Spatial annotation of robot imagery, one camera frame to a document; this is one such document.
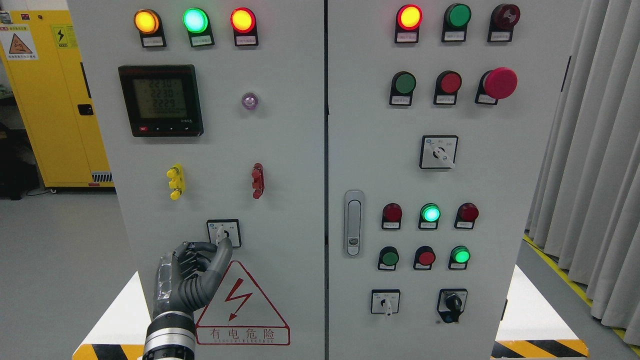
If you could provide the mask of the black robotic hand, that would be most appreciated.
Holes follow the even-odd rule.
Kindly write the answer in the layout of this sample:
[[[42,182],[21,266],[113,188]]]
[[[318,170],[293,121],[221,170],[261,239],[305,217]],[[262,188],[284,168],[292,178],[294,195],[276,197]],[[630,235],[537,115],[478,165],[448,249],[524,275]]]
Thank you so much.
[[[153,294],[153,318],[166,312],[193,314],[210,303],[230,264],[229,238],[216,244],[184,241],[161,256]]]

